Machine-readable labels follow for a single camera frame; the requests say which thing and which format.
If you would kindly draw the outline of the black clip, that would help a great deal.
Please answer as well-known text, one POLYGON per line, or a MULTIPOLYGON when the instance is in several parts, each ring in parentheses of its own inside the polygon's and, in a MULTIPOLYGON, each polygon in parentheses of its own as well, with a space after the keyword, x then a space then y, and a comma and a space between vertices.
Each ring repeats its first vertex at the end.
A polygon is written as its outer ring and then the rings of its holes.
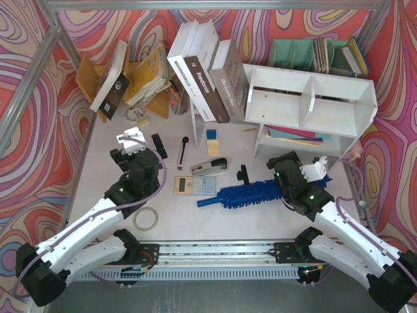
POLYGON ((244 185, 250 185, 250 180, 245 164, 240 165, 240 169, 237 171, 237 180, 242 181, 244 185))

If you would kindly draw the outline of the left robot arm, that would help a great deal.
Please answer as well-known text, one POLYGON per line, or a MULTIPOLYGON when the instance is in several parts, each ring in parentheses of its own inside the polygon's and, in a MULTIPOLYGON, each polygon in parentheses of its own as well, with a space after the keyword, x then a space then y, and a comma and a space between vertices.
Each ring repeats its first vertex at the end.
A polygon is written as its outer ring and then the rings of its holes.
POLYGON ((123 174, 81 218, 53 237, 16 252, 16 277, 36 306, 56 300, 79 276, 107 264, 137 265, 142 247, 127 229, 115 230, 106 240, 92 241, 133 215, 163 188, 167 169, 137 127, 117 136, 122 149, 111 157, 123 174))

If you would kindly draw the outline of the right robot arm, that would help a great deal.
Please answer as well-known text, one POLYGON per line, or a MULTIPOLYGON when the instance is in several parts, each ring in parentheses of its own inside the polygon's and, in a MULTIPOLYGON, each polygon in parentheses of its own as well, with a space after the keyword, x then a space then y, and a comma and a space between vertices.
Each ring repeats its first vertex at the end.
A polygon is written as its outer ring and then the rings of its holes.
POLYGON ((400 251, 356 221, 317 185, 327 174, 328 157, 301 164, 295 152, 271 158, 274 182, 285 204, 313 225, 295 238, 292 254, 301 261, 324 261, 359 282, 386 312, 399 312, 416 295, 416 253, 400 251))

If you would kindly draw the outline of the yellow grey calculator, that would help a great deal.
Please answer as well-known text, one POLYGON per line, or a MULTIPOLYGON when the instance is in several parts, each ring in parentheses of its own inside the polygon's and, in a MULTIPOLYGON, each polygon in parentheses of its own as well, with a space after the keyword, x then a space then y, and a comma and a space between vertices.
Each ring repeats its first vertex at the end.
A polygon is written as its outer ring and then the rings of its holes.
POLYGON ((177 176, 174 194, 190 196, 216 195, 216 177, 214 176, 177 176))

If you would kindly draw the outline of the blue microfiber duster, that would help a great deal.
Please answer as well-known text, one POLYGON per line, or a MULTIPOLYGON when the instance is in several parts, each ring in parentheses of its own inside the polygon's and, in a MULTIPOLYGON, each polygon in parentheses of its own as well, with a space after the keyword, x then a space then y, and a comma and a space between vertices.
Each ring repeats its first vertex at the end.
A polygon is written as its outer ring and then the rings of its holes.
POLYGON ((249 205, 260 204, 266 201, 282 200, 286 208, 297 211, 302 215, 314 209, 321 209, 327 203, 334 201, 334 197, 325 190, 330 178, 310 182, 312 185, 306 195, 299 197, 295 202, 284 198, 276 180, 257 181, 250 185, 238 185, 222 188, 215 197, 197 201, 198 207, 221 204, 227 209, 237 209, 249 205))

